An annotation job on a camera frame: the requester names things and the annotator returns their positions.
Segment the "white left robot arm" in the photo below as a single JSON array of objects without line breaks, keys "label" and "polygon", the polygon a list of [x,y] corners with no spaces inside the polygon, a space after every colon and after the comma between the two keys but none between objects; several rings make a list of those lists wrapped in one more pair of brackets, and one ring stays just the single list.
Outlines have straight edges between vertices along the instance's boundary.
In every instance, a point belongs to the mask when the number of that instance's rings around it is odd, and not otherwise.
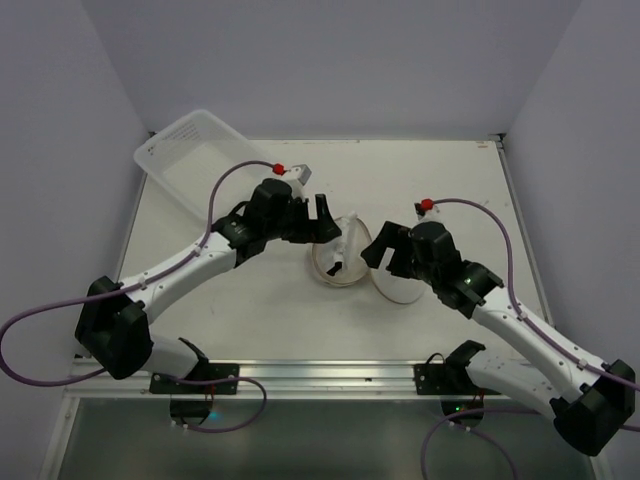
[{"label": "white left robot arm", "polygon": [[195,385],[208,360],[192,342],[155,337],[152,323],[204,282],[261,254],[268,242],[326,244],[341,234],[325,195],[297,197],[290,183],[266,179],[249,200],[210,225],[202,238],[156,267],[121,282],[89,287],[75,337],[116,380],[146,371]]}]

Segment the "white bra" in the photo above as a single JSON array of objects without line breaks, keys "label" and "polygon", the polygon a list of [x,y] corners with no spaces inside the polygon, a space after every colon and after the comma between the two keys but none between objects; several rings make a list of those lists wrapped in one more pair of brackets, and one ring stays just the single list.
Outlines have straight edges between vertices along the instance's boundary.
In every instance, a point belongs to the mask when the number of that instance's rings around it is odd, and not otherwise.
[{"label": "white bra", "polygon": [[358,214],[351,211],[338,218],[336,223],[341,228],[342,235],[321,246],[318,250],[318,265],[325,274],[335,262],[343,263],[343,269],[340,272],[349,269],[358,227]]}]

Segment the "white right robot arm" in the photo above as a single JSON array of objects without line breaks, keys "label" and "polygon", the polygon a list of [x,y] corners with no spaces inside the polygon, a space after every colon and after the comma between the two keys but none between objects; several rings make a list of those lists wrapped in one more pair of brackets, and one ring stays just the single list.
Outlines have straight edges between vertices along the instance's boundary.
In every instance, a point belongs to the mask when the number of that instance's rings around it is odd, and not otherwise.
[{"label": "white right robot arm", "polygon": [[434,386],[455,393],[499,392],[550,419],[587,456],[600,454],[635,412],[634,370],[581,349],[511,299],[484,265],[465,260],[443,224],[383,225],[362,259],[372,269],[429,285],[447,307],[506,341],[522,361],[506,360],[467,340],[436,367],[416,367]]}]

